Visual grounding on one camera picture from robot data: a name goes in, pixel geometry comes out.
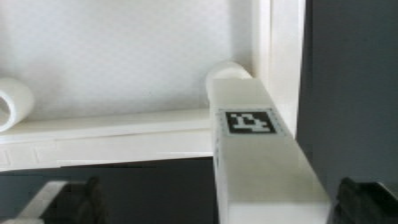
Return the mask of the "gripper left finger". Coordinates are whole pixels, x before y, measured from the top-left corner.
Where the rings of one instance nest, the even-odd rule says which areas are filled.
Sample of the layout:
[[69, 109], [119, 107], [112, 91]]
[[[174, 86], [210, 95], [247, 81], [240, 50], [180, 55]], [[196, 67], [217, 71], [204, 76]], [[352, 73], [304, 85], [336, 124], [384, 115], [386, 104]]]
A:
[[107, 224], [100, 179], [50, 181], [11, 224]]

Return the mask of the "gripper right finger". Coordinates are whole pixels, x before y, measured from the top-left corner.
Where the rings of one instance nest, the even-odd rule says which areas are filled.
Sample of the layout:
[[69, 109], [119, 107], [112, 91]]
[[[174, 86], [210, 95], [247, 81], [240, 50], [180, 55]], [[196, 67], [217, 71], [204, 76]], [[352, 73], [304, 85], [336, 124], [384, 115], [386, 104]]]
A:
[[398, 183], [341, 180], [332, 224], [398, 224]]

